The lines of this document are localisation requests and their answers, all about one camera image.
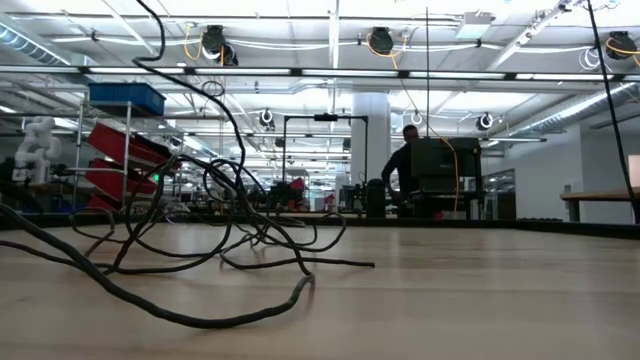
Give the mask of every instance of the wooden table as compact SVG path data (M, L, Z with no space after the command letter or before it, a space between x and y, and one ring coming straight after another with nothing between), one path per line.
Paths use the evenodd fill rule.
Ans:
M633 188L633 193L640 199L640 187ZM561 194L560 198L569 205L569 221L573 222L580 222L581 201L629 202L630 199L627 190L567 193Z
M102 234L106 227L87 230ZM337 228L320 230L321 243ZM68 229L51 233L85 250ZM309 230L292 229L296 238ZM167 250L211 249L221 229L158 225L146 236ZM241 233L234 229L236 239ZM118 238L123 238L122 229ZM46 249L23 232L0 239ZM116 246L99 250L109 260ZM240 248L236 260L290 257ZM375 269L314 265L288 313L221 331L154 318L108 295L86 275L0 248L3 360L210 359L625 359L640 358L640 242L509 230L350 228L326 256ZM169 266L138 246L126 266ZM158 305L220 318L289 297L295 265L237 271L218 259L179 274L113 276Z

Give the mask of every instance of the tangled cable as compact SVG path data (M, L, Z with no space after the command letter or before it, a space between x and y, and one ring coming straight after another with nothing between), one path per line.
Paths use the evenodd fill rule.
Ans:
M96 281L100 286L102 286L102 288L105 289L109 294L123 301L126 301L130 304L133 304L153 316L156 316L158 318L161 318L170 322L174 322L180 325L194 327L194 328L201 328L201 329L230 328L234 326L255 322L267 317L276 316L291 309L298 301L298 298L304 286L308 283L312 283L315 281L315 277L313 273L311 273L311 271L309 271L309 269L306 266L306 263L308 262L374 267L375 265L370 262L355 262L355 261L348 261L348 260L323 259L323 258L317 258L317 257L302 256L302 253L306 253L306 252L320 253L320 252L327 251L332 247L334 247L340 241L340 239L342 238L342 235L346 230L346 219L339 214L327 214L323 218L318 220L318 225L319 225L324 219L328 217L331 217L331 216L339 217L342 220L342 227L338 235L335 237L335 239L331 241L328 245L323 247L312 248L311 245L315 244L318 239L317 227L315 225L313 227L314 238L312 240L307 242L296 242L293 240L291 235L287 233L284 227L285 226L297 227L297 226L300 226L299 223L292 223L291 221L286 221L285 219L277 219L277 218L271 219L269 218L268 213L263 215L256 212L253 209L253 207L251 206L247 198L245 187L242 182L242 174L243 173L247 174L258 185L259 190L263 192L263 194L266 194L266 192L264 188L262 188L260 183L257 181L257 179L251 174L251 172L244 167L246 150L243 145L242 138L240 137L240 131L239 131L238 125L235 119L233 118L233 115L231 114L229 109L220 100L216 99L214 96L211 96L207 94L205 91L195 88L194 86L180 79L173 78L171 76L158 72L155 69L148 67L142 63L143 61L157 61L162 58L165 50L165 46L164 46L165 33L164 33L164 28L162 26L162 22L160 21L156 13L153 10L151 10L142 0L136 0L136 2L140 6L142 6L147 12L149 12L149 14L151 14L151 16L158 23L158 26L160 28L162 43L157 56L135 58L133 62L137 66L144 68L147 71L150 71L155 75L161 76L176 84L182 85L185 88L188 88L195 93L205 96L208 100L217 104L222 109L223 113L229 118L230 123L233 125L236 139L238 141L238 145L241 150L240 162L233 162L225 159L215 159L210 163L206 163L204 161L198 160L188 155L174 155L167 162L160 164L155 168L149 170L142 177L142 179L146 179L152 174L159 174L158 184L157 184L158 190L155 192L149 204L148 210L140 218L135 218L135 219L131 212L132 212L133 204L136 202L136 195L139 191L139 188L142 185L142 181L138 182L138 184L132 190L130 198L126 201L126 207L124 210L125 226L129 234L129 237L126 240L111 239L111 236L113 235L115 230L115 222L113 221L111 214L108 214L110 218L110 231L104 236L95 236L95 235L90 235L84 232L80 232L77 229L77 224L75 222L75 218L74 218L75 214L73 214L71 216L72 218L71 223L72 223L73 229L83 235L88 235L90 238L93 238L96 240L96 242L94 242L89 247L89 249L85 251L84 254L82 254L75 247L69 245L68 243L58 239L57 237L35 226L33 223L29 222L27 219L20 216L18 213L16 213L13 209L9 208L8 206L4 204L0 204L0 213L4 215L6 219L18 224L22 229L27 231L29 234L43 241L47 245L55 248L56 250L59 250L64 255L66 255L67 258L50 255L42 251L33 249L29 246L10 242L10 241L0 241L0 246L11 247L14 249L25 251L29 254L41 257L43 259L46 259L55 263L74 267L86 273L89 277L91 277L94 281ZM153 226L155 226L159 221L164 219L169 214L165 211L160 210L158 205L163 195L162 190L164 189L164 177L171 171L171 169L173 168L173 165L176 164L176 162L191 162L196 166L201 167L202 169L205 170L203 174L204 188L207 194L212 199L214 199L214 201L222 202L223 200L217 199L212 195L211 190L208 186L208 181L207 181L209 179L212 180L213 183L216 183L219 186L221 186L225 190L225 192L229 195L227 196L229 200L225 202L228 204L228 207L229 207L229 216L227 217L227 220L224 224L224 227L225 227L224 235L222 236L222 239L220 239L220 242L208 252L176 254L176 253L172 253L162 249L158 249L154 246L151 246L145 243L142 240L142 236L145 233L147 233ZM232 179L229 176L227 176L226 173L222 170L222 168L225 166L231 168L233 174L235 175L235 179ZM234 194L237 197L239 209L241 210L240 212L236 212L235 210L236 198L233 196ZM253 229L253 232L246 230L237 224L234 224L233 219L236 217L236 215L244 216L247 223ZM231 230L233 226L236 226L240 231L244 233L244 235L237 242L230 244L229 238L230 238ZM269 233L270 230L274 230L275 234L270 234ZM274 236L276 234L280 235L284 240ZM94 252L99 246L101 246L105 242L112 242L120 245L120 250L118 251L115 259L113 260L112 263L92 262L88 258L88 256L90 256L92 252ZM192 261L186 264L171 266L171 267L159 267L159 268L122 267L121 266L122 261L124 260L129 249L131 248L132 245L134 245L134 243L139 246L142 246L143 248L149 251L152 251L154 253L157 253L163 256L172 257L172 258L192 259ZM241 245L247 244L247 243L249 243L251 246L256 246L260 243L264 245L281 246L281 247L290 249L293 252L294 256L293 258L290 258L290 259L285 259L285 260L280 260L280 261L275 261L270 263L260 263L260 264L239 264L228 258L228 254L231 250L234 250L240 247ZM297 264L303 276L296 284L289 299L287 299L287 301L285 301L284 303L273 306L273 307L268 307L253 313L231 317L227 319L201 319L201 318L196 318L196 317L176 313L176 312L161 308L156 304L121 288L120 286L112 282L111 279L109 278L109 275L113 273L117 273L121 275L140 275L140 274L172 273L172 272L187 270L187 269L194 268L198 265L201 265L211 260L215 256L219 256L224 263L229 264L230 266L240 270L264 269L264 268L271 268L271 267L285 265L285 264Z

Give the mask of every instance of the ceiling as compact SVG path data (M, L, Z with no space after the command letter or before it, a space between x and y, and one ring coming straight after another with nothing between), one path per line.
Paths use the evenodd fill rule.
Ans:
M366 43L358 45L358 39L366 39L374 26L390 29L398 46L396 57L399 69L450 71L486 71L501 54L501 49L517 39L531 22L545 11L554 8L557 0L356 0L339 1L338 36L341 46L338 62L330 57L330 18L336 1L295 0L148 0L159 15L163 16L167 41L164 57L155 63L158 66L211 67L212 60L200 57L192 60L185 53L184 40L190 32L186 49L192 57L198 53L198 36L209 24L223 24L227 40L233 43L241 67L301 67L301 68L345 68L345 69L393 69L389 58L374 55ZM595 6L611 4L609 0L594 0ZM425 26L427 8L431 25ZM640 24L637 20L637 4L632 0L619 0L615 9L596 12L603 39L615 30L628 31L632 39L640 39ZM114 18L114 12L125 18L128 30ZM476 41L456 38L456 22L463 13L490 13L494 20L482 35L483 47ZM149 55L149 50L139 43L132 32L146 42L159 41L157 24L133 0L3 0L0 13L6 14L21 29L42 41L44 46L56 49L71 58L71 54L90 57L103 66L133 66L131 59ZM96 40L90 35L95 32ZM403 36L406 46L402 48ZM551 21L519 51L514 52L496 68L499 72L552 72L552 73L597 73L599 68L586 70L581 60L586 49L593 44L593 30L589 14L580 6ZM292 51L292 45L314 49ZM35 60L0 45L2 64L38 64ZM615 73L638 73L631 58L615 61L607 58L606 64ZM227 88L223 98L243 131L263 132L259 117L264 109L274 115L276 132L282 131L283 116L291 114L316 114L326 112L331 103L330 89L333 79L311 79L295 77L238 77L214 78L190 76L185 78L196 86L205 81L217 80ZM166 112L181 115L219 115L210 101L170 82L153 76L109 76L103 81L146 81L167 97ZM79 103L86 92L83 85L51 75L2 75L0 92L13 93L23 99L22 103L9 103L0 98L5 106L18 111L29 110L29 104L38 104L51 110L65 108L51 98L16 87L15 82L27 83L48 94L72 103ZM601 91L598 83L536 83L499 81L432 81L427 91L424 80L406 80L409 95L418 111L431 112L430 125L439 133L449 136L482 136L475 128L475 119L485 112L493 114L510 124L518 124L535 114L575 95ZM399 80L393 79L338 79L336 113L350 113L351 94L361 91L383 91L389 94L388 101L393 113L401 116L392 124L392 134L411 123L415 110ZM237 155L239 149L235 139L228 134L232 128L228 122L217 120L181 120L180 129L191 132L207 132L200 136L201 145L224 156ZM293 133L349 134L347 122L332 126L313 121L295 121L288 124ZM279 151L273 139L254 138L249 156L258 158L256 168L266 173L275 172L274 164L264 160L264 153ZM402 144L393 139L393 147ZM341 139L296 139L287 145L290 151L342 151ZM296 166L304 167L303 156ZM335 169L338 162L329 158L314 162L325 171Z

